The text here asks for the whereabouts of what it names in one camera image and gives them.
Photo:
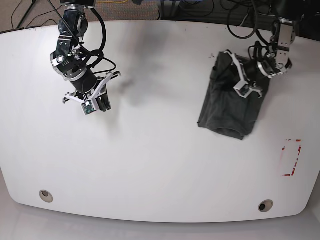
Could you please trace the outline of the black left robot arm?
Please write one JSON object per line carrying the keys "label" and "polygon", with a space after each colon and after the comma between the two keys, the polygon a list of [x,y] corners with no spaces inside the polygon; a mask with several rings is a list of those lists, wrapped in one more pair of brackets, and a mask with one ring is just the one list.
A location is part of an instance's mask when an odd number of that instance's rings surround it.
{"label": "black left robot arm", "polygon": [[[252,13],[252,32],[245,36],[245,39],[253,35],[258,37],[254,45],[248,47],[249,58],[226,50],[231,58],[231,63],[236,67],[239,77],[238,82],[233,87],[234,91],[242,98],[247,98],[251,93],[258,93],[263,96],[263,88],[258,84],[260,79],[272,79],[276,76],[284,75],[292,68],[290,60],[290,47],[295,40],[295,26],[303,18],[305,1],[303,0],[245,0],[238,1],[229,10],[232,13],[235,9],[245,5]],[[258,28],[259,7],[268,6],[270,13],[275,16],[271,25],[269,41],[266,41]]]}

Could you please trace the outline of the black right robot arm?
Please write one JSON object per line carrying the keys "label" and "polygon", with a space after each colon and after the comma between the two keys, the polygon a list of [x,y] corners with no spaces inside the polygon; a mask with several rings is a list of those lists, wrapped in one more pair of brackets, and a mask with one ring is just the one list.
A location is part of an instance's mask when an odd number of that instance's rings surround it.
{"label": "black right robot arm", "polygon": [[[94,0],[62,0],[65,6],[58,23],[59,37],[56,50],[50,55],[52,68],[70,82],[75,91],[66,93],[62,102],[75,101],[80,104],[85,115],[96,111],[106,112],[111,109],[107,83],[121,75],[117,65],[110,59],[111,69],[93,72],[92,70],[106,60],[104,49],[107,42],[107,30],[101,15],[95,9]],[[98,19],[102,30],[100,47],[88,50],[84,46],[84,35],[88,30],[85,10],[89,9]]]}

